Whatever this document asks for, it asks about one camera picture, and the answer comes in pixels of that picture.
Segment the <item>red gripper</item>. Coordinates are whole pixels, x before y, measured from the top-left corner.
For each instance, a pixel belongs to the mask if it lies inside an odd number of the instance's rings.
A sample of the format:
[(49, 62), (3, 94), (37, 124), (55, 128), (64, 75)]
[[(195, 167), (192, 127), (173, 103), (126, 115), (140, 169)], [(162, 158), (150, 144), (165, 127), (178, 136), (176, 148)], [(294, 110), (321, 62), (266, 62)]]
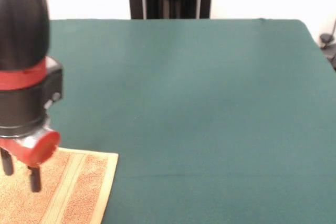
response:
[(41, 191), (40, 168), (50, 159), (60, 143), (60, 133), (54, 130), (38, 130), (22, 138), (1, 137), (1, 159), (5, 175), (14, 172), (10, 154), (28, 166), (30, 170), (30, 188), (32, 192)]

